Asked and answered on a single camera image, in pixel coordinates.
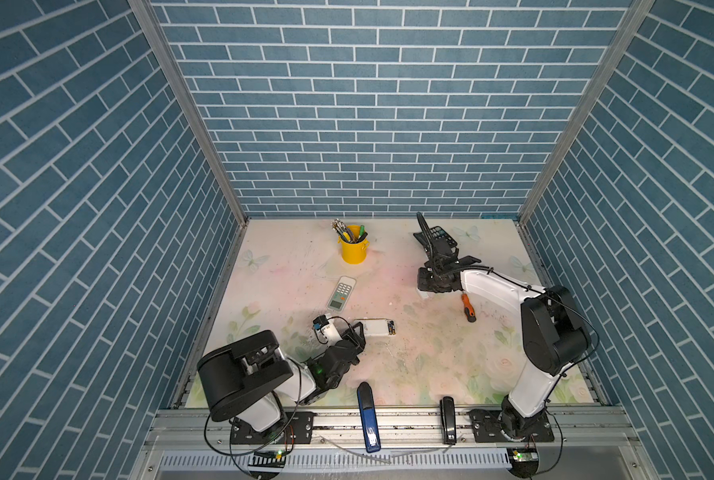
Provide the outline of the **orange black handled screwdriver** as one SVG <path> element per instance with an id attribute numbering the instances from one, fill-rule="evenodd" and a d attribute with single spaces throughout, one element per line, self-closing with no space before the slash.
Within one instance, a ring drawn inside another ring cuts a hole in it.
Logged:
<path id="1" fill-rule="evenodd" d="M 461 294 L 461 300 L 464 306 L 464 313 L 469 323 L 474 323 L 477 321 L 476 311 L 469 296 L 466 293 Z"/>

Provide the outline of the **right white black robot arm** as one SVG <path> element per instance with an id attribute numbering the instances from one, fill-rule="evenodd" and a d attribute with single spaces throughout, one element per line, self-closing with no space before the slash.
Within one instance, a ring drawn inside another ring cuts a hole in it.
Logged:
<path id="1" fill-rule="evenodd" d="M 519 318 L 527 363 L 502 402 L 502 428 L 510 436 L 540 418 L 561 377 L 592 346 L 585 317 L 561 285 L 533 287 L 467 256 L 451 262 L 429 259 L 418 270 L 417 289 L 481 296 Z"/>

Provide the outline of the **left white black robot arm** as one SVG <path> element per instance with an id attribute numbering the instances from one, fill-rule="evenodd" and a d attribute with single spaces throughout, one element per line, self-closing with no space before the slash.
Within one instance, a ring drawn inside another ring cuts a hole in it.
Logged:
<path id="1" fill-rule="evenodd" d="M 340 386 L 367 344 L 365 325 L 348 322 L 339 330 L 336 316 L 320 316 L 314 332 L 324 342 L 320 354 L 299 362 L 285 354 L 270 330 L 205 354 L 197 372 L 216 423 L 238 421 L 253 432 L 268 435 L 288 422 L 280 400 L 309 405 Z"/>

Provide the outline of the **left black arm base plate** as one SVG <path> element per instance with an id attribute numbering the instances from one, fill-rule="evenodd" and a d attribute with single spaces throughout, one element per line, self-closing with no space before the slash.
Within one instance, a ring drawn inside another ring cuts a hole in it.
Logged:
<path id="1" fill-rule="evenodd" d="M 282 417 L 266 430 L 256 431 L 244 420 L 237 420 L 232 428 L 231 442 L 239 445 L 262 445 L 272 443 L 271 438 L 281 432 L 287 425 L 286 433 L 282 434 L 283 440 L 298 444 L 310 444 L 314 429 L 316 414 L 307 410 L 286 409 Z"/>

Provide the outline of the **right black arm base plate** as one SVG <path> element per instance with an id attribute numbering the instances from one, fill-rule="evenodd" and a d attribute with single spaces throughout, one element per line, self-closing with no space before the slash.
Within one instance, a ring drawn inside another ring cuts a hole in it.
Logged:
<path id="1" fill-rule="evenodd" d="M 472 409 L 468 412 L 477 443 L 551 443 L 555 434 L 547 411 L 523 418 L 516 410 Z"/>

